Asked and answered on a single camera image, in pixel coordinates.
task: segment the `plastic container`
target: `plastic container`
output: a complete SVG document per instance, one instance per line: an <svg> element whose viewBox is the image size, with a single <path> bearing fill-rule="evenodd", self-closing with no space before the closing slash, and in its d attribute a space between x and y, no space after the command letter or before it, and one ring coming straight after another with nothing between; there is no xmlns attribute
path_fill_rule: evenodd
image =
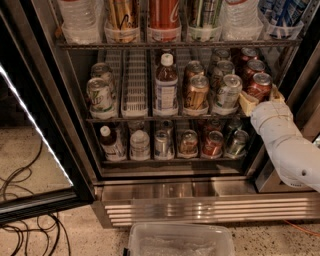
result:
<svg viewBox="0 0 320 256"><path fill-rule="evenodd" d="M121 114L123 117L148 116L147 59L145 51L124 55Z"/></svg>
<svg viewBox="0 0 320 256"><path fill-rule="evenodd" d="M220 226L137 223L130 231L130 256L234 256L231 232Z"/></svg>
<svg viewBox="0 0 320 256"><path fill-rule="evenodd" d="M103 12L103 1L96 1L94 6L95 13L95 22L83 24L80 26L77 23L77 26L68 26L66 20L61 26L63 35L69 44L93 44L101 43L103 39L103 21L104 21L104 12Z"/></svg>

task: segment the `bottle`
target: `bottle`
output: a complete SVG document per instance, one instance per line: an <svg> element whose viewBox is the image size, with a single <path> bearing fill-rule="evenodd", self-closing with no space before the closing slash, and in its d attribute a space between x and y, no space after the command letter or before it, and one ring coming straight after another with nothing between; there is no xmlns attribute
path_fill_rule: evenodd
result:
<svg viewBox="0 0 320 256"><path fill-rule="evenodd" d="M121 139L118 138L118 133L115 130L110 130L106 125L100 128L100 145L105 152L107 160L121 161L126 158L125 148Z"/></svg>
<svg viewBox="0 0 320 256"><path fill-rule="evenodd" d="M174 112L175 109L178 109L177 86L178 74L173 65L173 55L162 54L161 64L156 70L155 78L155 108L158 111Z"/></svg>

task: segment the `robotic arm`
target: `robotic arm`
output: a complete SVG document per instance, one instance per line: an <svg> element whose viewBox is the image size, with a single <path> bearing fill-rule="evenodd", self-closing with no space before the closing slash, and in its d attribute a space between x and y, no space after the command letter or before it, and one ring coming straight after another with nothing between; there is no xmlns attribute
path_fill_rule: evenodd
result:
<svg viewBox="0 0 320 256"><path fill-rule="evenodd" d="M251 114L280 179L291 187L311 187L320 192L320 149L303 138L282 102L262 102Z"/></svg>

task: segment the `drink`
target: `drink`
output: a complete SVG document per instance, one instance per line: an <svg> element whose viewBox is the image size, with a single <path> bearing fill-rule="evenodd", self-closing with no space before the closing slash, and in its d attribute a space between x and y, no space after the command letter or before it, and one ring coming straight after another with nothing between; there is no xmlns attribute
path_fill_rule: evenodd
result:
<svg viewBox="0 0 320 256"><path fill-rule="evenodd" d="M221 132L212 131L206 137L202 153L210 157L219 157L222 153L223 136Z"/></svg>
<svg viewBox="0 0 320 256"><path fill-rule="evenodd" d="M217 26L221 0L189 0L188 20L191 27L214 28Z"/></svg>
<svg viewBox="0 0 320 256"><path fill-rule="evenodd" d="M240 130L243 126L243 123L240 118L234 117L229 120L225 127L223 128L224 141L227 143L229 138L233 135L233 133L237 130Z"/></svg>
<svg viewBox="0 0 320 256"><path fill-rule="evenodd" d="M131 135L130 157L137 161L150 159L150 138L146 132L138 130Z"/></svg>
<svg viewBox="0 0 320 256"><path fill-rule="evenodd" d="M187 87L184 107L192 110L201 110L208 106L207 95L209 92L209 81L203 75L193 76Z"/></svg>
<svg viewBox="0 0 320 256"><path fill-rule="evenodd" d="M163 54L161 65L156 70L155 79L155 108L160 111L177 108L178 75L173 66L173 56Z"/></svg>
<svg viewBox="0 0 320 256"><path fill-rule="evenodd" d="M175 29L180 26L179 0L149 0L150 28L159 30ZM176 36L153 34L153 39L160 42L173 41Z"/></svg>
<svg viewBox="0 0 320 256"><path fill-rule="evenodd" d="M198 134L193 130L186 130L181 135L179 151L184 155L193 155L198 152Z"/></svg>
<svg viewBox="0 0 320 256"><path fill-rule="evenodd" d="M139 0L106 0L107 25L112 30L132 30L139 27ZM115 33L115 41L128 43L136 39L136 34Z"/></svg>
<svg viewBox="0 0 320 256"><path fill-rule="evenodd" d="M226 146L226 153L231 157L239 157L243 154L244 148L249 140L249 135L243 130L237 130L229 139Z"/></svg>
<svg viewBox="0 0 320 256"><path fill-rule="evenodd" d="M91 78L87 83L87 94L91 109L95 112L107 112L113 109L110 87L102 78Z"/></svg>
<svg viewBox="0 0 320 256"><path fill-rule="evenodd" d="M264 101L270 95L272 89L272 78L266 73L256 73L251 78L246 92L257 98L259 102Z"/></svg>
<svg viewBox="0 0 320 256"><path fill-rule="evenodd" d="M231 60L231 52L229 49L214 49L207 70L207 77L210 79L213 73L214 67L219 61Z"/></svg>
<svg viewBox="0 0 320 256"><path fill-rule="evenodd" d="M111 90L112 98L115 97L116 87L115 87L115 81L113 76L113 70L108 64L104 62L99 62L94 64L91 67L91 77L92 78L100 77L103 80L105 80Z"/></svg>
<svg viewBox="0 0 320 256"><path fill-rule="evenodd" d="M154 135L155 158L167 157L169 150L169 135L165 130L158 130Z"/></svg>
<svg viewBox="0 0 320 256"><path fill-rule="evenodd" d="M242 80L237 75L225 75L215 97L215 106L222 109L232 109L237 103L242 90Z"/></svg>
<svg viewBox="0 0 320 256"><path fill-rule="evenodd" d="M204 75L204 67L198 60L191 60L188 62L184 69L183 82L182 82L182 93L183 96L187 96L187 88L189 80L195 75Z"/></svg>
<svg viewBox="0 0 320 256"><path fill-rule="evenodd" d="M250 79L253 77L256 73L262 73L265 71L265 64L261 60L249 60L247 64L243 67L243 73L242 73L242 81L243 81L243 87L246 88L248 86L248 83Z"/></svg>
<svg viewBox="0 0 320 256"><path fill-rule="evenodd" d="M217 63L217 66L213 68L213 74L210 80L210 87L211 89L216 92L219 83L221 82L222 78L228 74L234 74L234 65L231 61L228 60L221 60Z"/></svg>
<svg viewBox="0 0 320 256"><path fill-rule="evenodd" d="M100 144L108 160L120 161L125 159L125 148L119 134L114 129L110 130L108 126L101 127Z"/></svg>

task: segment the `fridge shelf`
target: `fridge shelf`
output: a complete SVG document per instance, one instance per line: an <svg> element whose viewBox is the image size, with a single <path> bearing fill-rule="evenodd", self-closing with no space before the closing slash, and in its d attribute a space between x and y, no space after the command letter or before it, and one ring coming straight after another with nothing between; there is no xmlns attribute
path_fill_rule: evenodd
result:
<svg viewBox="0 0 320 256"><path fill-rule="evenodd" d="M58 46L63 50L132 50L132 49L181 49L181 48L241 48L241 47L295 47L299 46L302 39L295 40L257 40L257 41L219 41L219 42L175 42L175 43L129 43L129 44L68 44L64 40L58 40Z"/></svg>

